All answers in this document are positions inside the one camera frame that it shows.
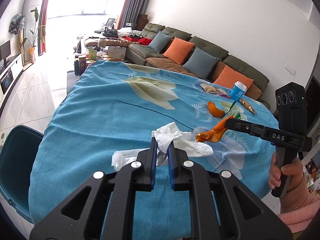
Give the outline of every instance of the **wall switch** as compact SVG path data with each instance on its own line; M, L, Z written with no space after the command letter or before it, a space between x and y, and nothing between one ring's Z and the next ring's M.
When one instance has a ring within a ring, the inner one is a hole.
M286 69L287 71L289 71L292 75L295 75L296 70L295 70L293 67L291 67L288 63L286 63L284 67L285 67L285 69Z

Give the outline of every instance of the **white tissue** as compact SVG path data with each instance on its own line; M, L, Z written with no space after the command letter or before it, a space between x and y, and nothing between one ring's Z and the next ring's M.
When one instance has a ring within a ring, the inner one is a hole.
M192 133L180 131L175 122L152 131L151 136L155 137L158 144L157 166L167 164L166 153L172 141L174 147L184 150L188 157L205 157L213 154L209 145L192 141ZM115 171L119 171L124 165L135 161L138 153L143 150L145 149L116 151L112 156L111 165L114 166Z

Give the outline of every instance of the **black bag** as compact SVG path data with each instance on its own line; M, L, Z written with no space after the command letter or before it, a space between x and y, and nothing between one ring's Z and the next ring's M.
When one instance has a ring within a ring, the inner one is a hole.
M108 38L117 38L118 31L116 29L106 29L103 36L108 37Z
M80 40L77 45L77 53L81 53L81 41Z

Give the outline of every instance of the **blue container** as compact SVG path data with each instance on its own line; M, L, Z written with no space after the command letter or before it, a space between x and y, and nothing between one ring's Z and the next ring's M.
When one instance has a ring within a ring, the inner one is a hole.
M230 96L234 101L239 101L243 94L246 92L247 87L241 82L237 81L231 90Z

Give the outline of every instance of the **monitor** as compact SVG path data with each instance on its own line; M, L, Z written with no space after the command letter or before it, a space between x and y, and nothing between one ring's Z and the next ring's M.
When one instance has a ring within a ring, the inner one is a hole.
M7 57L9 57L10 54L11 54L10 41L7 41L6 43L0 46L0 56L1 56L1 59L4 59L5 65L9 64Z

